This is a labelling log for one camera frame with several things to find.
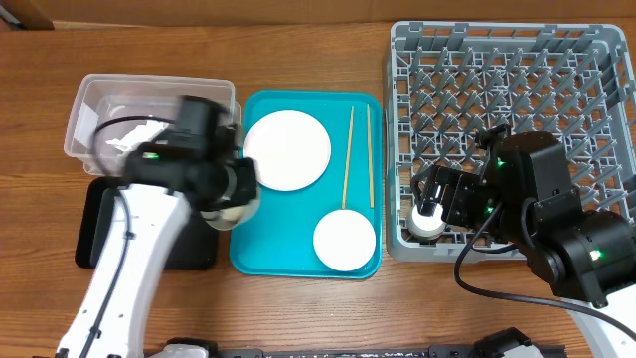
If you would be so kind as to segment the grey bowl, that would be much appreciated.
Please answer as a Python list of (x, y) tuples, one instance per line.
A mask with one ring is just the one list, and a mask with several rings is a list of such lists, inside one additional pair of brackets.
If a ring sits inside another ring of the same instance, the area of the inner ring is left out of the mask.
[(229, 231), (249, 221), (255, 215), (258, 206), (259, 202), (254, 200), (243, 206), (226, 208), (214, 212), (201, 212), (201, 216), (212, 228), (219, 231)]

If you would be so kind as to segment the small grey cup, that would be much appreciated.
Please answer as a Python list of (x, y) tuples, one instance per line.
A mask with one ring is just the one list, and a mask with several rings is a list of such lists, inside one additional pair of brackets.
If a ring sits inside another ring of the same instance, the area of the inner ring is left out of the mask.
[(442, 220), (443, 208), (437, 204), (432, 216), (424, 216), (418, 212), (418, 208), (413, 206), (406, 218), (406, 227), (409, 232), (422, 241), (432, 241), (439, 238), (446, 227)]

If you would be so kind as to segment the large white round plate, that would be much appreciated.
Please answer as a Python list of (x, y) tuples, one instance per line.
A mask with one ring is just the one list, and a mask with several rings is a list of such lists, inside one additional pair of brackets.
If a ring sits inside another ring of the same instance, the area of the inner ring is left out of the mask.
[(331, 140), (313, 116), (281, 110), (248, 131), (243, 155), (254, 160), (258, 182), (276, 191), (296, 191), (318, 180), (331, 158)]

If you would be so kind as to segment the white tissue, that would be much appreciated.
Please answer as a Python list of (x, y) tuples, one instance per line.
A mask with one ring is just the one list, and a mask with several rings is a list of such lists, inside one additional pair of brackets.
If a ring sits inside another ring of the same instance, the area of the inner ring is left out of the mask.
[(163, 132), (168, 127), (167, 123), (158, 121), (147, 121), (145, 124), (137, 125), (134, 129), (123, 135), (121, 138), (106, 140), (105, 143), (121, 152), (129, 152), (135, 149), (140, 143), (148, 142)]

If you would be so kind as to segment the pink white bowl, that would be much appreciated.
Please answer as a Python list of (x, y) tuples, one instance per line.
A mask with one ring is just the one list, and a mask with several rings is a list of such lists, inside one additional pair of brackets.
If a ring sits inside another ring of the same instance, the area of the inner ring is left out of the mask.
[(371, 222), (361, 213), (339, 209), (325, 215), (313, 233), (313, 248), (319, 260), (336, 271), (364, 266), (377, 248)]

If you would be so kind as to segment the wooden chopstick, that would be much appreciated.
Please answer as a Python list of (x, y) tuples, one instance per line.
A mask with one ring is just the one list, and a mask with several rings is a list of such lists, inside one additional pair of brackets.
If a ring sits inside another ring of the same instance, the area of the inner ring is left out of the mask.
[(368, 144), (368, 169), (369, 169), (369, 191), (370, 191), (370, 207), (375, 208), (375, 193), (374, 193), (374, 171), (373, 171), (373, 147), (372, 147), (372, 122), (371, 122), (371, 108), (367, 104), (367, 144)]
[(354, 117), (355, 117), (355, 108), (352, 106), (351, 107), (351, 111), (350, 111), (350, 122), (349, 122), (348, 141), (347, 141), (347, 153), (346, 153), (343, 192), (342, 192), (341, 209), (343, 209), (343, 210), (346, 209), (346, 206), (347, 206), (347, 195), (348, 195), (348, 186), (349, 186), (351, 151), (352, 151), (353, 130), (354, 130)]

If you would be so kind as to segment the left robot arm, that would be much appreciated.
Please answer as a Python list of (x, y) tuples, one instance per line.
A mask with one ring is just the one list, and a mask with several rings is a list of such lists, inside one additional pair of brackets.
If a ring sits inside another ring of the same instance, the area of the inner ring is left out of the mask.
[(190, 219), (229, 231), (251, 219), (260, 193), (242, 128), (223, 105), (183, 96), (157, 137), (131, 151), (109, 183), (108, 235), (59, 357), (141, 357), (156, 289)]

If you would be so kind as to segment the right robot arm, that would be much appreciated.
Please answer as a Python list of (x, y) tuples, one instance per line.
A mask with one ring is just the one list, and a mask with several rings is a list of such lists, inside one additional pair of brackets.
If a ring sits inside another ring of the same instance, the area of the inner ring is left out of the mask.
[(487, 152), (480, 173), (434, 164), (411, 178), (418, 213), (431, 216), (441, 206), (443, 222), (473, 230), (474, 239), (488, 233), (507, 250), (520, 251), (553, 296), (465, 282), (461, 265), (473, 241), (456, 259), (456, 283), (484, 297), (564, 309), (594, 356), (634, 356), (634, 226), (615, 212), (583, 209), (565, 147), (551, 133), (514, 133), (503, 124), (477, 131), (475, 143)]

